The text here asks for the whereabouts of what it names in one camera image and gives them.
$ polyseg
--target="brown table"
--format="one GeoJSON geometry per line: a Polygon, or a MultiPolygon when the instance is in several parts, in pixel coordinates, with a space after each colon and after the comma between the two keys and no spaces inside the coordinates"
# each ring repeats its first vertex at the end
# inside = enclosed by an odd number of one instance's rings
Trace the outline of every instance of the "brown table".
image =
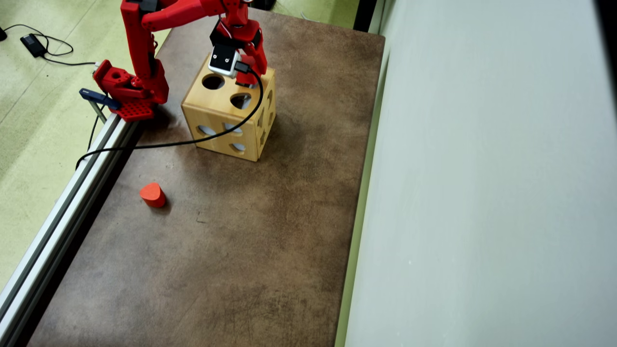
{"type": "MultiPolygon", "coordinates": [[[[134,151],[33,346],[331,346],[384,38],[252,10],[276,69],[257,163],[195,146],[134,151]],[[158,182],[165,208],[139,190],[158,182]]],[[[174,29],[170,85],[141,144],[190,137],[180,102],[217,19],[174,29]]]]}

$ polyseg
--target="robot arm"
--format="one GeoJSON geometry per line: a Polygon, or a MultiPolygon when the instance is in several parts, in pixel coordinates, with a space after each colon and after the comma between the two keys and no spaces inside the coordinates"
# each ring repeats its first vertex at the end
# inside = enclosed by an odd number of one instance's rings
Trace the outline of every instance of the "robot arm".
{"type": "MultiPolygon", "coordinates": [[[[210,36],[214,45],[210,68],[233,77],[235,60],[241,59],[257,75],[263,75],[268,63],[262,47],[262,32],[259,23],[248,19],[247,2],[250,1],[245,1],[122,0],[120,10],[135,75],[112,67],[107,60],[93,75],[101,90],[122,104],[113,111],[126,121],[154,116],[152,109],[167,102],[169,87],[163,65],[154,58],[157,43],[152,31],[177,27],[206,16],[225,14],[210,36]],[[246,54],[240,56],[240,49],[246,54]]],[[[236,81],[244,85],[257,82],[253,75],[246,73],[239,73],[236,81]]]]}

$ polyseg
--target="black cord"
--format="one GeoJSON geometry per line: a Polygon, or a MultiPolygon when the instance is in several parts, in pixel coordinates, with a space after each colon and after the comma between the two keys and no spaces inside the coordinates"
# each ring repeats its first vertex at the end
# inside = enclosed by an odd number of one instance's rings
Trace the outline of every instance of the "black cord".
{"type": "Polygon", "coordinates": [[[92,145],[92,137],[94,136],[94,129],[96,129],[96,124],[99,121],[99,116],[97,115],[94,119],[94,125],[92,126],[92,131],[90,132],[90,140],[88,140],[88,151],[90,150],[90,146],[92,145]]]}
{"type": "MultiPolygon", "coordinates": [[[[105,108],[105,105],[101,106],[101,108],[99,110],[101,110],[101,112],[103,112],[103,109],[105,108]]],[[[94,129],[96,129],[96,124],[99,121],[99,116],[97,115],[96,118],[94,119],[94,125],[92,126],[92,131],[90,132],[90,140],[88,140],[88,151],[90,150],[90,146],[92,145],[92,137],[94,136],[94,129]]]]}
{"type": "Polygon", "coordinates": [[[197,140],[188,140],[188,141],[179,141],[179,142],[170,142],[170,143],[159,143],[159,144],[145,144],[143,146],[133,146],[133,147],[112,147],[112,148],[101,148],[101,149],[97,149],[95,151],[86,153],[84,155],[81,156],[81,158],[79,158],[79,160],[77,161],[77,165],[75,166],[75,170],[77,170],[77,168],[79,167],[79,164],[81,163],[81,161],[83,159],[86,159],[89,156],[92,156],[94,154],[98,154],[98,153],[103,153],[103,152],[110,152],[110,151],[124,151],[125,149],[148,149],[148,148],[163,148],[163,147],[172,147],[172,146],[181,146],[184,144],[194,144],[194,143],[200,143],[203,141],[208,141],[208,140],[212,140],[214,138],[217,138],[219,136],[223,136],[226,134],[229,134],[231,132],[233,132],[235,129],[238,129],[239,127],[243,126],[246,122],[248,122],[249,119],[251,119],[251,117],[257,112],[257,110],[259,109],[259,107],[262,104],[262,99],[263,99],[263,84],[262,84],[262,79],[259,77],[259,75],[257,75],[256,72],[254,72],[252,69],[248,70],[247,72],[251,73],[253,76],[257,77],[257,83],[259,84],[259,101],[257,101],[257,105],[255,106],[255,108],[253,109],[253,111],[251,111],[249,113],[248,116],[246,116],[245,119],[242,120],[242,122],[239,122],[238,124],[236,124],[235,126],[220,132],[220,133],[216,133],[212,136],[208,136],[205,138],[200,138],[197,140]]]}
{"type": "Polygon", "coordinates": [[[69,66],[90,65],[90,64],[94,65],[94,64],[96,64],[95,62],[80,62],[80,63],[72,64],[72,63],[59,62],[59,61],[53,61],[51,59],[48,59],[47,57],[45,57],[45,54],[49,54],[52,57],[60,57],[60,56],[66,56],[67,54],[71,54],[74,51],[73,46],[71,46],[71,44],[66,42],[66,41],[60,40],[59,38],[55,38],[55,37],[52,37],[52,36],[45,35],[44,33],[41,33],[40,31],[38,31],[37,29],[34,29],[33,27],[29,27],[28,25],[25,25],[25,24],[11,25],[10,27],[4,29],[4,31],[7,31],[8,29],[11,29],[11,28],[14,28],[14,27],[26,27],[26,28],[29,28],[29,29],[34,30],[34,31],[36,31],[38,33],[38,34],[34,34],[35,36],[40,36],[40,37],[45,39],[45,53],[43,53],[41,58],[45,59],[48,62],[55,62],[55,63],[58,63],[58,64],[69,65],[69,66]],[[50,53],[49,52],[49,39],[58,41],[58,42],[60,42],[62,44],[66,44],[70,48],[70,50],[68,52],[58,53],[58,54],[50,53]]]}
{"type": "Polygon", "coordinates": [[[62,65],[68,65],[68,66],[78,66],[78,65],[94,65],[96,64],[95,62],[79,62],[79,63],[75,63],[75,64],[71,64],[68,62],[59,62],[59,61],[53,61],[51,59],[47,59],[45,58],[45,56],[41,56],[41,58],[45,59],[48,62],[56,62],[58,64],[62,64],[62,65]]]}

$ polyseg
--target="red block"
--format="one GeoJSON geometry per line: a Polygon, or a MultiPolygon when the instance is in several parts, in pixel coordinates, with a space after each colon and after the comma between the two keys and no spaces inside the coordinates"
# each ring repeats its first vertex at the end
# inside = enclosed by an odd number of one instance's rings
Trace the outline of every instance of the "red block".
{"type": "Polygon", "coordinates": [[[165,193],[163,193],[156,182],[152,182],[142,188],[139,195],[150,207],[163,207],[165,205],[165,193]]]}

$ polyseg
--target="white wall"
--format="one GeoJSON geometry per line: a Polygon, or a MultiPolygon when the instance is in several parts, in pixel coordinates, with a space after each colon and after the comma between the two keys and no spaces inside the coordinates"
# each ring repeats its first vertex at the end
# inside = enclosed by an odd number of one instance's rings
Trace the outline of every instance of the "white wall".
{"type": "Polygon", "coordinates": [[[617,123],[592,1],[397,0],[381,27],[346,346],[617,345],[617,123]]]}

